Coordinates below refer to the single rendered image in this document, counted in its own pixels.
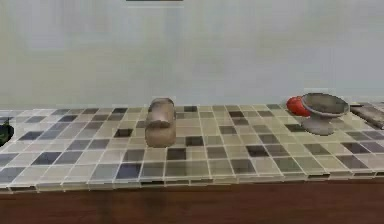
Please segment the tiled brown wood counter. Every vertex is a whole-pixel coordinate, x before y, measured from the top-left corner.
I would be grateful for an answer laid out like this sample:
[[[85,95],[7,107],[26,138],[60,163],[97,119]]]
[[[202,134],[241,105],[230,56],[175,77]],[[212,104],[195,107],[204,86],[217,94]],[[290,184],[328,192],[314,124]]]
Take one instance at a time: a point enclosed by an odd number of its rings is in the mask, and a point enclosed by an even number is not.
[[[0,110],[0,224],[384,224],[384,131],[305,132],[276,104],[181,106],[168,148],[143,108]]]

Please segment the red tomato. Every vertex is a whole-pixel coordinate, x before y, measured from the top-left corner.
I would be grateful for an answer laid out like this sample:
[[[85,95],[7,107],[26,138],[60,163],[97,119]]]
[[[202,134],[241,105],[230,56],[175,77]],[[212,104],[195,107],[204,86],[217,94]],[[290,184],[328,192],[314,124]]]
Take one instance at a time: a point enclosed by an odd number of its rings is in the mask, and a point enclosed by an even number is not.
[[[309,111],[304,108],[300,96],[289,98],[286,102],[286,107],[291,113],[297,116],[308,117],[310,115]]]

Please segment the grey brown flat board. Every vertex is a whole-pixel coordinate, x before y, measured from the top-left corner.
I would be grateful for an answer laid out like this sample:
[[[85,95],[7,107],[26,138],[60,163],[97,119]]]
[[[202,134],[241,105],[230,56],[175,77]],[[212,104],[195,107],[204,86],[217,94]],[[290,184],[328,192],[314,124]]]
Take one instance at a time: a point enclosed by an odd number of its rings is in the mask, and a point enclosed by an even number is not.
[[[376,128],[384,130],[384,111],[370,104],[351,105],[350,111]]]

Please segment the brown bread loaf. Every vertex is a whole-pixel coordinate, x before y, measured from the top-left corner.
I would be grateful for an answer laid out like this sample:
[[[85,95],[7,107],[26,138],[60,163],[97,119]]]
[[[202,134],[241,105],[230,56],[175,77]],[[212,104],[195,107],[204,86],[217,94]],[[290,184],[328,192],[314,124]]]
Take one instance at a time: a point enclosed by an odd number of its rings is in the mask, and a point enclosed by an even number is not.
[[[155,98],[145,120],[145,140],[149,147],[166,148],[176,141],[176,112],[170,98]]]

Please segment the dark green round object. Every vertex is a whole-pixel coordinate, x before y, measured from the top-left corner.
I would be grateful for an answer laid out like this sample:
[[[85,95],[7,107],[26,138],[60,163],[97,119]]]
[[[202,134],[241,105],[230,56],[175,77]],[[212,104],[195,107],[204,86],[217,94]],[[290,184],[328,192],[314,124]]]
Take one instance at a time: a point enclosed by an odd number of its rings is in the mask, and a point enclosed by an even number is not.
[[[10,124],[10,120],[6,120],[0,125],[0,147],[12,139],[14,135],[14,127]]]

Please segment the grey footed bowl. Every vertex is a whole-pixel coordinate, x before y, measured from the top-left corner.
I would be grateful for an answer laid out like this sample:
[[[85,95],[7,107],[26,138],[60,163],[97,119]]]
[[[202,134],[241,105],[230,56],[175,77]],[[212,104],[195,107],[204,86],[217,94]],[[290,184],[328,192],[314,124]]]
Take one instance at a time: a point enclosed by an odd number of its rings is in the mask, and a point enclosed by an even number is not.
[[[334,128],[331,121],[350,111],[346,101],[326,93],[307,93],[302,96],[301,103],[309,112],[309,117],[301,122],[301,126],[307,132],[319,136],[332,135]]]

